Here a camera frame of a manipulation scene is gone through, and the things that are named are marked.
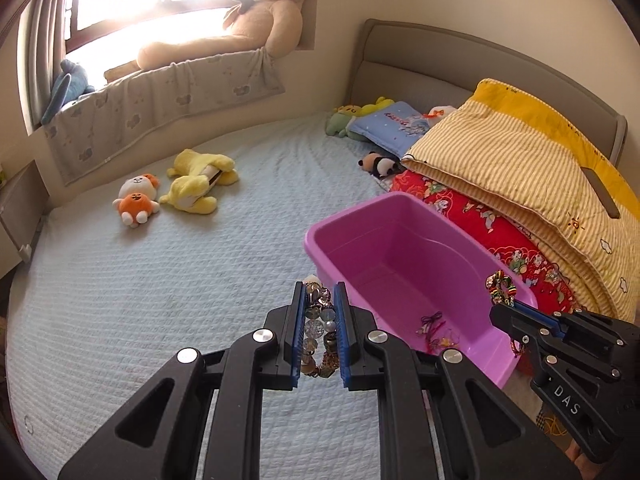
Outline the red patterned quilt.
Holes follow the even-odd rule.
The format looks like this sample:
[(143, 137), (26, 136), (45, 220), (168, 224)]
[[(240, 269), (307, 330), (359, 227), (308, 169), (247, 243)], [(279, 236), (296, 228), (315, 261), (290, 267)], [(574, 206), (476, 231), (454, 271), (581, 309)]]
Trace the red patterned quilt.
[(471, 235), (532, 290), (542, 312), (570, 312), (579, 307), (570, 280), (516, 222), (474, 198), (410, 170), (394, 177), (390, 188), (422, 200)]

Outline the purple plastic bin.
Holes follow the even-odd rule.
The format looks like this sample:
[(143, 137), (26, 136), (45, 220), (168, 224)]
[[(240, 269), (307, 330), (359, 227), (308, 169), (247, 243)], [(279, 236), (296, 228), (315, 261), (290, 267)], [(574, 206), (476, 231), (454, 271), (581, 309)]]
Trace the purple plastic bin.
[(434, 208), (386, 193), (315, 223), (304, 248), (322, 284), (343, 282), (382, 330), (427, 353), (448, 338), (498, 387), (508, 381), (518, 359), (489, 321), (485, 282), (509, 269)]

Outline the white quilted bed cover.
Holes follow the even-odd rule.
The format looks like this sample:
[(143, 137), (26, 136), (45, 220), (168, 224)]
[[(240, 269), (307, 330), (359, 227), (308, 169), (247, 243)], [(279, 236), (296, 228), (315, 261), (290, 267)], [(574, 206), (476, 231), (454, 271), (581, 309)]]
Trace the white quilted bed cover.
[(287, 304), (314, 272), (307, 231), (383, 194), (357, 165), (366, 147), (325, 123), (267, 122), (201, 144), (240, 175), (216, 188), (212, 214), (163, 207), (128, 228), (113, 182), (48, 215), (15, 275), (6, 335), (18, 440), (46, 478), (179, 350), (226, 348)]

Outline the panda plush toy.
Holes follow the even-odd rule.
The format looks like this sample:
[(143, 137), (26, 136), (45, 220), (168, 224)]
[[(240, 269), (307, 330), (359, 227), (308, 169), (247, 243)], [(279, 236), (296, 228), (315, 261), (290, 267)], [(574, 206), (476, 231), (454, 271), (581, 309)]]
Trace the panda plush toy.
[(370, 152), (366, 156), (363, 156), (362, 159), (358, 160), (358, 166), (378, 180), (400, 174), (404, 171), (396, 159), (378, 152)]

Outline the green yellow plush toy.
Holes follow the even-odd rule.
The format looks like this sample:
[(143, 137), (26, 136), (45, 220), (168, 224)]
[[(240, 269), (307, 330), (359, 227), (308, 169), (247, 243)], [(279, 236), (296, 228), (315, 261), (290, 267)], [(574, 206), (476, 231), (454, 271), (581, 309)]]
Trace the green yellow plush toy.
[(363, 106), (347, 104), (337, 107), (331, 117), (326, 121), (324, 131), (327, 136), (364, 141), (366, 140), (364, 136), (352, 130), (352, 124), (356, 122), (358, 118), (378, 112), (394, 103), (394, 100), (380, 96), (374, 103)]

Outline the blue small pillow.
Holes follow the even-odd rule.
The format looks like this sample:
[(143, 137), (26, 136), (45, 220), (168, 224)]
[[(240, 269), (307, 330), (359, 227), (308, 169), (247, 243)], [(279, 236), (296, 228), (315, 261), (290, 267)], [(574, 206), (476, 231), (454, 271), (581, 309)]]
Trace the blue small pillow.
[(427, 119), (406, 102), (362, 116), (349, 127), (351, 132), (398, 158), (403, 158), (430, 129)]

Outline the yellow striped blanket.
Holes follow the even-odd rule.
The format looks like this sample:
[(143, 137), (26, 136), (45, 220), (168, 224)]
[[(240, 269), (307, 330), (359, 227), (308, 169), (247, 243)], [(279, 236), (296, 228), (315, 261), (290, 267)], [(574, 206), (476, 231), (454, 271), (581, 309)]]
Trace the yellow striped blanket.
[(638, 197), (552, 106), (512, 84), (483, 79), (402, 161), (519, 224), (558, 264), (578, 304), (634, 322)]

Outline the orange white plush toy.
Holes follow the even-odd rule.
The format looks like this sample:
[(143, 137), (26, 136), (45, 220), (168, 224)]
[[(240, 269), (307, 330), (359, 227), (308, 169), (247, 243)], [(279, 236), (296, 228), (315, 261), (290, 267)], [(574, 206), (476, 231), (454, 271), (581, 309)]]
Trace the orange white plush toy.
[(142, 226), (152, 214), (160, 211), (160, 204), (155, 200), (159, 187), (160, 180), (154, 174), (139, 174), (124, 182), (113, 206), (125, 226)]

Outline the grey padded headboard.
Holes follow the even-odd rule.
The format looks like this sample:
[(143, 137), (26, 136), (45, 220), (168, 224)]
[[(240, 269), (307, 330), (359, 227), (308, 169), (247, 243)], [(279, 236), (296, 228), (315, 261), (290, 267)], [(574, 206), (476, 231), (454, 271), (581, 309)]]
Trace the grey padded headboard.
[(459, 106), (485, 78), (548, 103), (612, 164), (620, 160), (627, 121), (613, 107), (528, 55), (446, 28), (369, 18), (360, 28), (345, 101), (366, 104), (386, 96), (417, 110)]

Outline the grey patterned window cloth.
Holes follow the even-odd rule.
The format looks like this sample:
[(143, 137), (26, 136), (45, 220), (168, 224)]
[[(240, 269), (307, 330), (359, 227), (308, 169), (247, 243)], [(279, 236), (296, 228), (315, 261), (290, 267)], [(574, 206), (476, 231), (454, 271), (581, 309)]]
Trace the grey patterned window cloth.
[(69, 185), (178, 119), (283, 92), (266, 50), (217, 54), (109, 84), (63, 107), (43, 131)]

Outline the large beige teddy bear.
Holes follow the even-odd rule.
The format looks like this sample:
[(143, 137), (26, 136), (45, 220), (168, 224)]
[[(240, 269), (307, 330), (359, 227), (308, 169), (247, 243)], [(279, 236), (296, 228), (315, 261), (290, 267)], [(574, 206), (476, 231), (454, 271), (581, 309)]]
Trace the large beige teddy bear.
[(141, 49), (140, 70), (156, 70), (218, 54), (264, 49), (272, 58), (294, 51), (303, 35), (305, 0), (233, 0), (224, 16), (224, 33), (183, 44), (156, 42)]

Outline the grey bedside cabinet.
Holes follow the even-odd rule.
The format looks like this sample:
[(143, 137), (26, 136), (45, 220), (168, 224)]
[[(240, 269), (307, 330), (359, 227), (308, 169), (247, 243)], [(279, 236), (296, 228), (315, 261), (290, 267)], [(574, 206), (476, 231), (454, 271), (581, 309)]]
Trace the grey bedside cabinet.
[(1, 268), (3, 278), (22, 262), (29, 262), (36, 233), (46, 212), (49, 192), (34, 160), (9, 178), (1, 189)]

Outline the blue plush toy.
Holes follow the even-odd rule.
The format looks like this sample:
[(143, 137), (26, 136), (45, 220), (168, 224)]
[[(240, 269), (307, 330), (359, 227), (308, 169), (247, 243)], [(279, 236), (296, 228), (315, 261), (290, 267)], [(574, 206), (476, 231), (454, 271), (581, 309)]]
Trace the blue plush toy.
[(42, 114), (40, 124), (47, 125), (67, 103), (95, 91), (96, 89), (89, 84), (87, 73), (82, 66), (64, 58), (61, 62), (61, 73), (55, 79), (50, 101)]

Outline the grey curtain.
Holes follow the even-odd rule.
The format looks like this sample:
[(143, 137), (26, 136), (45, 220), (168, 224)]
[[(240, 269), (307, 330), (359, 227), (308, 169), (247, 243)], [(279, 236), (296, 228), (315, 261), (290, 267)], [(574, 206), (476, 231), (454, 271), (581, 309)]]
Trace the grey curtain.
[(17, 29), (17, 83), (25, 128), (40, 126), (65, 56), (64, 0), (26, 0)]

